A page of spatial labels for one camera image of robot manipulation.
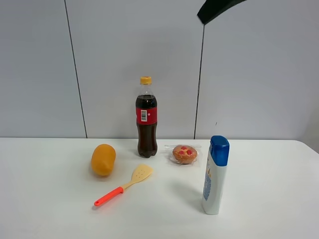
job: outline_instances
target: orange fruit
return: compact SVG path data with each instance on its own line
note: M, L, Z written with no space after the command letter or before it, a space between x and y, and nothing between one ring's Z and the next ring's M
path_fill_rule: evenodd
M112 146L101 144L96 147L91 159L91 167L93 171L100 176L108 176L111 174L116 153Z

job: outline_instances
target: red bottle label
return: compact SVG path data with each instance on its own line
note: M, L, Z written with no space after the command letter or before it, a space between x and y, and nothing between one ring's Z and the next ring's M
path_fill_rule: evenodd
M158 121L158 108L136 108L136 122L139 124L153 124Z

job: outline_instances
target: blue bottle cap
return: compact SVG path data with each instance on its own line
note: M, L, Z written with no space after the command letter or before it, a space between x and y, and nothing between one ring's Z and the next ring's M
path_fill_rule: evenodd
M210 155L213 158L217 166L227 166L228 154L229 154L229 142L228 140L219 135L214 135L210 139Z

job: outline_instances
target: yellow bottle cap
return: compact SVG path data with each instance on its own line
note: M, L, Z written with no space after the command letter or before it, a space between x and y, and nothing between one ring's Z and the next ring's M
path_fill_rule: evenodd
M151 85L152 78L150 76L142 76L141 77L141 85Z

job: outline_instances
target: wall seam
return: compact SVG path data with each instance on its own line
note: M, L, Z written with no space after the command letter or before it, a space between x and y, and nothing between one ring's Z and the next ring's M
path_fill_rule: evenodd
M67 19L68 29L69 29L69 35L70 35L70 42L71 42L71 48L72 48L72 55L73 55L73 62L74 62L74 69L75 69L75 76L76 76L76 81L77 81L77 84L78 84L78 91L79 91L79 98L80 98L81 111L82 111L82 118L83 118L84 130L85 130L85 137L88 138L88 134L87 134L87 131L86 131L86 125L85 125L85 119L84 119L84 112L83 112L82 97L81 97L81 91L80 91L80 85L79 85L78 71L77 71L77 69L76 69L76 63L75 63L75 56L74 56L73 41L72 41L72 35L71 35L71 29L70 29L69 14L68 14L68 9L67 9L67 7L66 7L66 0L64 0L64 6L65 6L66 19Z
M194 139L195 139L195 137L196 137L197 113L198 113L198 99L199 99L199 89L200 89L201 64L202 64L202 59L203 59L204 35L205 35L205 25L203 25L203 36L202 36L202 40L201 40L201 53L200 53L199 77L198 77L198 88L197 88L197 102L196 102L196 115L195 115Z

